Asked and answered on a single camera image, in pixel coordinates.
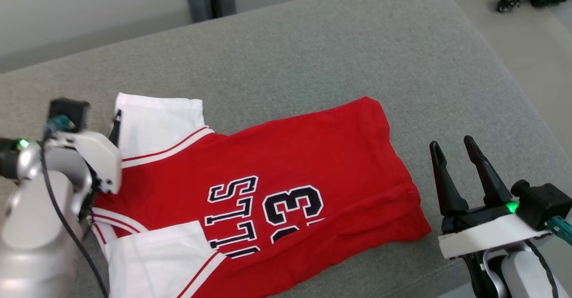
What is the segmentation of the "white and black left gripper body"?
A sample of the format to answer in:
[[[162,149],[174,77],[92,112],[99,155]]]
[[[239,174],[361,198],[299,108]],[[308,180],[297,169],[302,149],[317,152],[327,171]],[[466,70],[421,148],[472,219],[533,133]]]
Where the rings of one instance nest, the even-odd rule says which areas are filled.
[[[84,130],[79,133],[57,132],[59,147],[72,147],[104,182],[103,192],[118,194],[122,182],[120,150],[102,133]]]

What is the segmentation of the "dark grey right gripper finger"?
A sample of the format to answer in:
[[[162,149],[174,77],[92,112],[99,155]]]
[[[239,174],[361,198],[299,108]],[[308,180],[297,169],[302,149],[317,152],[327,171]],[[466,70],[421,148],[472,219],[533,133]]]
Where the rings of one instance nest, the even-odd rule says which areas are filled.
[[[477,169],[478,176],[484,190],[484,204],[488,208],[506,205],[512,201],[513,196],[509,192],[502,179],[478,147],[474,138],[466,135],[463,139],[468,157]]]
[[[443,217],[451,217],[468,211],[467,201],[460,196],[449,175],[447,161],[439,143],[432,141],[429,144],[429,149],[441,215]]]

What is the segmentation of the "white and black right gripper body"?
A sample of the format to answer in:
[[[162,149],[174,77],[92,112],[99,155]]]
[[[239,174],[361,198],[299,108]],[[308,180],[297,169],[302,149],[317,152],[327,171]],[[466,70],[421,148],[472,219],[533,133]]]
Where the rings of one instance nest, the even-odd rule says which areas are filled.
[[[517,201],[492,208],[497,215],[492,221],[481,223],[463,231],[438,237],[444,258],[452,259],[474,252],[500,248],[528,239],[539,239],[549,234],[547,230],[535,230],[516,214]]]

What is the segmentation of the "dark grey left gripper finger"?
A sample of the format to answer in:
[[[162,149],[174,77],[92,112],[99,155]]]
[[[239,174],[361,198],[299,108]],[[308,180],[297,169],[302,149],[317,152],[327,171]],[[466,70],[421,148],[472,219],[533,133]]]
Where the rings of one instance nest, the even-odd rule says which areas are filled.
[[[120,145],[120,131],[121,131],[122,111],[117,110],[112,121],[112,127],[109,132],[109,141],[115,146]]]

